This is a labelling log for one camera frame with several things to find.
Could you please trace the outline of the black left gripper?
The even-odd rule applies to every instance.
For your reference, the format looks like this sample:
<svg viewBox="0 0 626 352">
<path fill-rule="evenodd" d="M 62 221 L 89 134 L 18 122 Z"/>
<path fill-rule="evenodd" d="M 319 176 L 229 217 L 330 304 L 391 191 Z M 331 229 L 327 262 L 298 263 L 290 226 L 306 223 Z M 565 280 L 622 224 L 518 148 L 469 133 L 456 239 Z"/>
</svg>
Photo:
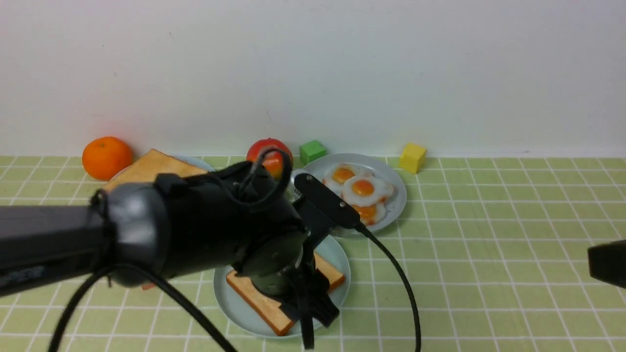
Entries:
<svg viewBox="0 0 626 352">
<path fill-rule="evenodd" d="M 299 321 L 305 350 L 314 349 L 313 318 L 331 327 L 340 310 L 331 300 L 330 281 L 322 275 L 314 250 L 329 230 L 242 233 L 240 276 L 249 278 L 255 289 L 280 305 L 291 321 Z"/>
</svg>

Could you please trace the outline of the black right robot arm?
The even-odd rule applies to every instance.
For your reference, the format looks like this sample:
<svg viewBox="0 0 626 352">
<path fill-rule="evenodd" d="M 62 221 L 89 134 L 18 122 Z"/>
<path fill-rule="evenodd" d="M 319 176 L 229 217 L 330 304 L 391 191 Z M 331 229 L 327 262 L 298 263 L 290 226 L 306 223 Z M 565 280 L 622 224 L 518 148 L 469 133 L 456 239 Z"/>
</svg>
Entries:
<svg viewBox="0 0 626 352">
<path fill-rule="evenodd" d="M 594 245 L 586 250 L 589 274 L 593 279 L 626 288 L 626 241 Z"/>
</svg>

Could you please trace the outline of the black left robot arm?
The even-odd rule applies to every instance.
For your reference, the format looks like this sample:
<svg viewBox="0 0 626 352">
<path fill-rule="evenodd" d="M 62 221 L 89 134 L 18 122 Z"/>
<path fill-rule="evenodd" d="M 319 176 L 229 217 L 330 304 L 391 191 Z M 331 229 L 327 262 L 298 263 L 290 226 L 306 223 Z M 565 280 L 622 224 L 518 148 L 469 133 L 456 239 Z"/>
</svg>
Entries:
<svg viewBox="0 0 626 352">
<path fill-rule="evenodd" d="M 159 174 L 152 183 L 97 190 L 83 206 L 1 208 L 1 295 L 86 276 L 61 314 L 49 344 L 60 347 L 81 299 L 101 278 L 124 287 L 154 283 L 179 303 L 226 352 L 235 348 L 169 280 L 230 266 L 239 278 L 279 301 L 300 322 L 304 347 L 314 346 L 313 322 L 330 326 L 338 307 L 313 250 L 306 201 L 291 203 L 281 178 L 259 163 L 241 162 L 203 175 Z"/>
</svg>

